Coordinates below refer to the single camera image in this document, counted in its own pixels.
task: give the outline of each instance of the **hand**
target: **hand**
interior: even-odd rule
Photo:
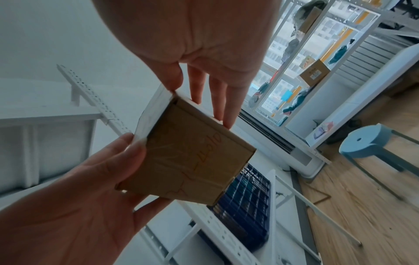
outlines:
[[[2,264],[113,264],[132,237],[171,200],[115,184],[141,165],[145,147],[124,134],[53,184],[0,212]]]
[[[169,90],[188,64],[192,100],[209,74],[214,117],[231,128],[258,72],[280,0],[93,0],[109,29]]]

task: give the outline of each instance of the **stool leg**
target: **stool leg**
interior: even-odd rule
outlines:
[[[413,174],[419,177],[419,168],[415,165],[412,165],[411,163],[407,162],[406,160],[396,156],[395,154],[391,153],[390,151],[387,151],[386,149],[380,150],[381,155],[384,155],[387,157],[387,159],[392,160],[397,165],[403,167],[406,170],[409,170]]]
[[[359,168],[359,170],[361,170],[365,175],[367,175],[368,177],[370,177],[371,179],[373,179],[376,183],[378,183],[381,187],[383,187],[385,190],[387,190],[388,192],[390,192],[394,197],[396,197],[398,200],[403,200],[403,198],[401,196],[399,196],[397,193],[395,193],[392,189],[390,189],[389,187],[387,187],[384,183],[382,183],[381,181],[379,181],[378,179],[376,179],[373,175],[371,175],[370,172],[368,172],[367,170],[365,170],[363,167],[361,167],[352,157],[348,156],[348,155],[343,155],[346,159],[348,159],[349,162],[351,162],[354,166],[356,166],[357,168]]]
[[[400,137],[402,137],[402,138],[404,138],[404,139],[406,139],[408,141],[411,141],[412,143],[415,143],[415,144],[419,145],[419,141],[418,140],[413,139],[413,138],[410,138],[409,136],[404,135],[402,133],[399,133],[398,131],[392,130],[392,134],[397,135],[397,136],[400,136]]]
[[[397,170],[399,172],[403,172],[405,170],[403,167],[397,165],[392,160],[388,159],[387,157],[385,157],[383,155],[376,155],[376,157],[378,157],[381,161],[388,164],[389,166],[391,166],[392,168],[394,168],[395,170]]]

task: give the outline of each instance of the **finger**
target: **finger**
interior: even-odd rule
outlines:
[[[82,165],[95,165],[121,153],[130,145],[133,138],[134,135],[132,133],[121,135],[118,139],[105,146],[105,148],[89,157]]]
[[[166,208],[173,200],[157,198],[134,212],[136,233],[139,232],[154,216]]]
[[[223,125],[231,129],[241,111],[241,105],[246,97],[246,87],[231,87],[226,90],[226,107],[224,108]]]
[[[178,89],[183,83],[183,73],[178,62],[162,63],[140,56],[140,59],[150,67],[160,82],[170,91]]]
[[[137,141],[124,152],[77,172],[67,179],[66,185],[69,190],[76,191],[80,196],[99,194],[113,189],[116,184],[131,176],[140,167],[145,153],[144,143]]]
[[[124,196],[132,208],[135,208],[138,204],[140,204],[140,202],[147,198],[147,195],[138,194],[131,191],[127,191]]]
[[[227,84],[212,76],[209,77],[209,82],[211,101],[214,109],[214,118],[217,120],[223,120],[224,108],[226,106]]]
[[[188,65],[188,76],[192,101],[196,104],[201,104],[206,73],[193,67],[192,65]]]

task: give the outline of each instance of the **cardboard box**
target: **cardboard box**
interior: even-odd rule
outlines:
[[[301,24],[298,31],[304,34],[307,33],[321,13],[322,13],[321,9],[314,7],[311,10],[310,14],[307,16],[306,20],[304,20],[304,22]]]
[[[298,78],[312,87],[317,85],[328,73],[330,73],[329,68],[321,60],[317,60],[307,67]]]
[[[256,149],[191,100],[160,86],[134,140],[147,138],[138,171],[117,185],[135,193],[214,205]]]

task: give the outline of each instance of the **cardboard box on shelf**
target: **cardboard box on shelf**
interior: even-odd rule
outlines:
[[[311,10],[310,14],[307,16],[306,20],[304,20],[304,22],[301,24],[298,31],[304,34],[307,33],[321,13],[322,13],[321,9],[314,7]]]
[[[317,60],[307,67],[307,69],[298,76],[298,79],[312,87],[317,85],[328,73],[330,73],[329,68],[327,68],[321,60]]]
[[[134,141],[147,155],[117,189],[214,205],[256,149],[191,100],[160,86],[142,113]]]

